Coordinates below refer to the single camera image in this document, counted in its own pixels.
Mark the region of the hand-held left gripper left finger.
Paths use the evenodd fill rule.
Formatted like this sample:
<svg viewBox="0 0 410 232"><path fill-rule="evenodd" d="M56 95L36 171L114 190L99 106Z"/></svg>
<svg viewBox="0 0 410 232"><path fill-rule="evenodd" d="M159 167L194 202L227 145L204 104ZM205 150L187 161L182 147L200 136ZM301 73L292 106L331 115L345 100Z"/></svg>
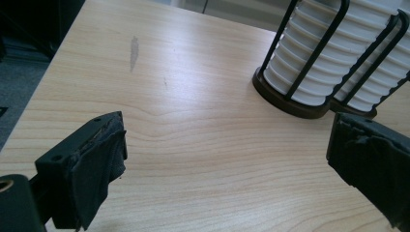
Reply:
<svg viewBox="0 0 410 232"><path fill-rule="evenodd" d="M86 230L126 170L123 115L114 111L88 121L35 161L35 200L43 222Z"/></svg>

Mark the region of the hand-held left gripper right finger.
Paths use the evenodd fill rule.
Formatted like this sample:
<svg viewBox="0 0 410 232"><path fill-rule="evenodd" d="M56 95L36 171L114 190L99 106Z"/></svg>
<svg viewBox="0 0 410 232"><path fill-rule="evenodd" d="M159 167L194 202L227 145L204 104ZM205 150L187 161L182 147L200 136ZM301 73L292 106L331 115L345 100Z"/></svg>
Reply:
<svg viewBox="0 0 410 232"><path fill-rule="evenodd" d="M326 159L401 232L410 232L410 137L368 118L338 113Z"/></svg>

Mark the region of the tall stack of white cups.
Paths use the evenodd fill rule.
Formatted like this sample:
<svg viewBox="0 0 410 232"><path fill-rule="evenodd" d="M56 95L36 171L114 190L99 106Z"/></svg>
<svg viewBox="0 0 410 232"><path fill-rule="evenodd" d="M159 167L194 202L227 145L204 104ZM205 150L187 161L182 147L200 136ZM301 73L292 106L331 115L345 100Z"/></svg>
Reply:
<svg viewBox="0 0 410 232"><path fill-rule="evenodd" d="M376 107L410 79L410 16L393 15L359 58L334 95L339 110L374 114Z"/></svg>

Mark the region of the black wire cup holder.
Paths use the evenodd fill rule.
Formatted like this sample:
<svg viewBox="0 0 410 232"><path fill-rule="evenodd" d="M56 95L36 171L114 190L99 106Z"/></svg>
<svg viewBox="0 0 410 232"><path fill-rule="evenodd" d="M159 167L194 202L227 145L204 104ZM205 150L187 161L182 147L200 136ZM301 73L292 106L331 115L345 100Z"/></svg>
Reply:
<svg viewBox="0 0 410 232"><path fill-rule="evenodd" d="M292 95L294 94L294 92L296 91L296 89L298 88L298 86L300 85L300 83L302 82L306 74L308 73L308 70L310 69L310 67L312 66L316 58L318 57L319 53L322 51L327 41L336 31L337 26L340 24L341 20L344 18L344 15L346 14L348 6L349 6L349 0L341 0L340 9L337 13L337 16L335 17L335 19L333 20L331 24L331 28L326 31L324 38L319 42L319 45L314 49L312 55L307 61L307 64L303 67L303 70L297 76L295 82L291 85L290 90L285 95L275 90L265 79L264 71L274 56L274 51L276 47L278 46L278 42L282 37L283 31L286 27L287 22L289 21L290 16L292 15L294 9L300 2L301 0L291 0L288 6L288 9L285 13L285 16L283 17L283 20L279 26L279 29L275 35L274 41L272 42L271 47L268 51L268 54L262 66L256 70L256 73L252 79L253 86L258 91L258 93L269 103L297 117L308 118L308 119L320 118L329 110L332 110L334 112L337 112L337 111L350 112L350 113L362 115L364 117L374 117L377 113L377 110L375 111L374 114L362 114L362 113L356 113L353 111L347 111L343 109L339 110L338 107L335 105L334 95L338 92L338 89L343 85L344 78L347 76L347 74L342 78L342 81L338 85L335 86L332 94L325 99L325 102L322 105L309 106L309 105L299 103L297 101L293 101L291 99ZM397 15L399 10L406 11L408 15L410 16L410 0L403 0L401 5L397 9L397 13L393 15Z"/></svg>

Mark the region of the short stack of white cups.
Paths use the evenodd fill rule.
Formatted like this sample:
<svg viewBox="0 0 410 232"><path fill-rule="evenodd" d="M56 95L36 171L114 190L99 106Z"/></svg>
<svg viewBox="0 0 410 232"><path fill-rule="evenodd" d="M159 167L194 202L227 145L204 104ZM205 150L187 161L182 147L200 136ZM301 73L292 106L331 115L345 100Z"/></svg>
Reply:
<svg viewBox="0 0 410 232"><path fill-rule="evenodd" d="M291 99L319 106L384 30L403 0L349 0L344 18L327 41ZM267 82L286 94L324 38L341 0L301 0L264 71Z"/></svg>

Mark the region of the dark cabinet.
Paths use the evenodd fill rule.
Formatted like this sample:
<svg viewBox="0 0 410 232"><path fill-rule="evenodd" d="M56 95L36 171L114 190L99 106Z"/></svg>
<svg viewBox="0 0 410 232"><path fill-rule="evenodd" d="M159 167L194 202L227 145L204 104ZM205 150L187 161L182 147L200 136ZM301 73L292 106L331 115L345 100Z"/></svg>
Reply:
<svg viewBox="0 0 410 232"><path fill-rule="evenodd" d="M86 0L0 0L0 22L51 60Z"/></svg>

